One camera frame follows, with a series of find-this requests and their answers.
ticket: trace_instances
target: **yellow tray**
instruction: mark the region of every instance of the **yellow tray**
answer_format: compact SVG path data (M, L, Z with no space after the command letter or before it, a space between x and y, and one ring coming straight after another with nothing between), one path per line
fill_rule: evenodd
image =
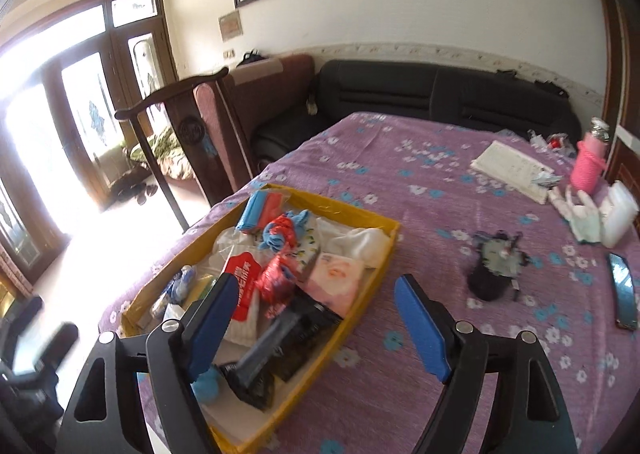
M382 267L367 275L364 280L360 294L355 300L351 310L340 323L328 342L296 373L287 384L276 385L276 398L273 408L266 413L260 411L247 410L254 421L254 432L249 437L238 439L221 426L209 424L211 433L216 439L219 447L226 454L252 454L261 446L268 442L274 429L284 420L289 412L295 407L297 402L305 394L311 383L321 373L327 362L332 360L334 353L347 338L353 327L356 325L369 302L378 290L380 283L385 276L393 247L396 242L396 235L400 228L400 223L395 220L383 217L352 205L347 205L341 201L325 198L317 194L303 192L281 185L265 185L264 188L285 189L291 193L289 204L297 209L309 209L319 217L326 217L338 223L348 225L353 228L380 228L390 238L390 245L385 252L385 260ZM159 297L162 290L169 282L176 271L185 264L197 264L211 253L214 241L221 231L235 226L244 210L246 200L234 207L228 214L224 215L218 222L207 229L193 243L176 255L162 270L143 287L136 295L129 309L122 314L122 328L127 337L139 335L143 330L137 322L145 315L151 304ZM260 423L255 425L255 418L259 417Z

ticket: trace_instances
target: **red label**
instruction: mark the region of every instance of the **red label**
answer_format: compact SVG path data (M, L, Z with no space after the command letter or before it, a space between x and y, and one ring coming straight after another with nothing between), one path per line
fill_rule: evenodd
M246 320L251 299L254 296L255 281L261 271L262 267L248 251L229 257L229 260L226 262L224 273L234 275L238 279L238 286L240 288L238 307L236 307L236 311L234 311L231 317L233 320L237 320L238 322L244 322Z

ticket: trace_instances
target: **metal screw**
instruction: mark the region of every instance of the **metal screw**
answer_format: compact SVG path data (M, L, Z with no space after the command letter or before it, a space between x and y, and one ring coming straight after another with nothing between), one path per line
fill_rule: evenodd
M162 323L162 331L165 333L173 333L180 327L180 322L177 320L167 320Z
M523 331L520 338L527 342L527 344L533 344L538 338L531 331Z
M474 330L474 327L465 320L456 322L456 331L458 331L459 333L464 333L465 335L468 335L469 333L473 332L473 330Z
M100 344L108 344L114 338L116 338L116 335L113 334L113 331L105 331L104 333L100 333L98 342L100 342Z

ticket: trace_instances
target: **pink bottle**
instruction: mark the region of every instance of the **pink bottle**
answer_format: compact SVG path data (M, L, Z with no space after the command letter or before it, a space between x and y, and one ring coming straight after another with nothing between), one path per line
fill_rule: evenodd
M588 195L598 184L598 177L607 167L604 154L609 144L609 125L597 117L591 118L591 130L578 141L578 157L570 182L576 191L584 190Z

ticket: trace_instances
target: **blue ball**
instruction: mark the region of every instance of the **blue ball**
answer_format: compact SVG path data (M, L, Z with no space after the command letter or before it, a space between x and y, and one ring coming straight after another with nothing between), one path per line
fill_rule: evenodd
M210 404L218 397L218 379L220 373L211 366L209 370L202 373L198 379L191 384L193 394L199 404Z

